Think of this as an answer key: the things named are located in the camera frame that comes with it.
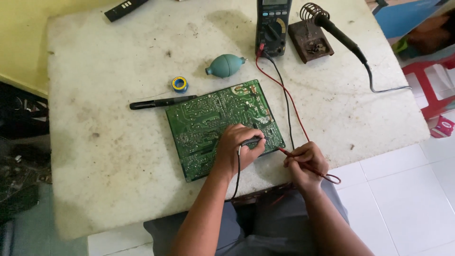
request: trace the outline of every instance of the dirty table surface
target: dirty table surface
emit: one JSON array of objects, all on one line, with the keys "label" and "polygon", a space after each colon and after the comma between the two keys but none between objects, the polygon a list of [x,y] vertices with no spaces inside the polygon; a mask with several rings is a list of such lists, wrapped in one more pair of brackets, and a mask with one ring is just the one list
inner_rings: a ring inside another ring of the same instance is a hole
[{"label": "dirty table surface", "polygon": [[[365,53],[376,89],[407,85],[364,0],[317,0]],[[290,23],[305,1],[295,0]],[[256,2],[153,0],[109,23],[95,9],[51,19],[48,25],[52,172],[56,224],[64,238],[86,236],[190,208],[204,180],[186,183],[163,108],[128,104],[180,96],[171,80],[202,95],[258,79],[291,147],[281,87],[254,64]],[[307,64],[292,42],[276,58],[302,122],[336,168],[427,139],[412,92],[373,94],[360,61],[326,33],[335,54]],[[248,58],[234,76],[204,72],[225,53]],[[259,65],[278,77],[272,64]],[[306,142],[291,112],[296,145]],[[284,155],[257,159],[242,172],[238,195],[288,182]],[[232,196],[235,179],[226,198]]]}]

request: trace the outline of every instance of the red plastic stool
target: red plastic stool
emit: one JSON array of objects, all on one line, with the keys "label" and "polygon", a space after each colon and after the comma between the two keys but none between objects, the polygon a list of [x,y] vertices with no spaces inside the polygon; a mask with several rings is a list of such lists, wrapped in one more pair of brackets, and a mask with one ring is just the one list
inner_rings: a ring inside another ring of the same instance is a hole
[{"label": "red plastic stool", "polygon": [[455,109],[455,95],[438,100],[436,93],[431,87],[430,81],[425,74],[425,69],[435,64],[440,64],[446,69],[455,68],[455,54],[438,61],[415,62],[403,68],[404,75],[414,73],[420,83],[420,86],[422,86],[425,98],[428,101],[428,106],[421,109],[426,120]]}]

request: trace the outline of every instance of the green circuit board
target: green circuit board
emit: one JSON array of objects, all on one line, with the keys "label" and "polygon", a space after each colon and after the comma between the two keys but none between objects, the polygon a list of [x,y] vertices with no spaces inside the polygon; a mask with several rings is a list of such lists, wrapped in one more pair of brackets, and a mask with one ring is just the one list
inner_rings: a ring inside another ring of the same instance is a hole
[{"label": "green circuit board", "polygon": [[208,175],[218,141],[230,124],[261,129],[268,138],[262,155],[285,147],[258,80],[169,106],[166,115],[187,182]]}]

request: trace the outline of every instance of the blue solder spool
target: blue solder spool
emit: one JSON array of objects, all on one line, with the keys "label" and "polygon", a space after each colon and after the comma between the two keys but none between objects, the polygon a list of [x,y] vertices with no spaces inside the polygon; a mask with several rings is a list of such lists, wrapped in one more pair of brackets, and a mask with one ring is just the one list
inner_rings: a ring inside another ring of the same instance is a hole
[{"label": "blue solder spool", "polygon": [[186,93],[188,89],[188,82],[184,77],[176,77],[172,80],[172,88],[178,93]]}]

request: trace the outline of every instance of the digital multimeter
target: digital multimeter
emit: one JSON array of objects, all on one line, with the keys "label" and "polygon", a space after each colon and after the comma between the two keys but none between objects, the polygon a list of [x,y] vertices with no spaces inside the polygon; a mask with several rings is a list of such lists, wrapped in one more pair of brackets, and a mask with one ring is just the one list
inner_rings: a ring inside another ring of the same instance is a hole
[{"label": "digital multimeter", "polygon": [[292,0],[258,0],[255,53],[263,43],[263,52],[271,57],[284,54],[291,3]]}]

